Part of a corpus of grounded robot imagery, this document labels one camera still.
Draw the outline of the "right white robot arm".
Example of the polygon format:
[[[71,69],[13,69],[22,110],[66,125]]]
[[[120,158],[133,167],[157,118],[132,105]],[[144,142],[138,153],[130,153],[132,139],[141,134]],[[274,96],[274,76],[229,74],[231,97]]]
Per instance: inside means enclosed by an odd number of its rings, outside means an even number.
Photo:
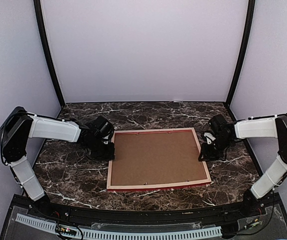
[[[249,117],[228,122],[223,115],[213,116],[209,131],[202,133],[199,161],[218,161],[230,147],[248,140],[264,167],[262,176],[244,193],[238,212],[249,217],[258,209],[258,200],[279,187],[287,178],[287,113]]]

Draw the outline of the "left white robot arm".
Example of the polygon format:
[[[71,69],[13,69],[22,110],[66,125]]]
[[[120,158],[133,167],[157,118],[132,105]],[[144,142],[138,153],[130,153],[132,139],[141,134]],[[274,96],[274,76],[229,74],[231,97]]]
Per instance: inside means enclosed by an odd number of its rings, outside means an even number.
[[[103,116],[88,123],[76,119],[57,119],[15,107],[0,126],[0,159],[8,166],[27,197],[35,202],[34,209],[43,218],[54,214],[54,206],[39,182],[29,160],[31,139],[58,140],[79,144],[97,160],[115,158],[115,133],[113,124]]]

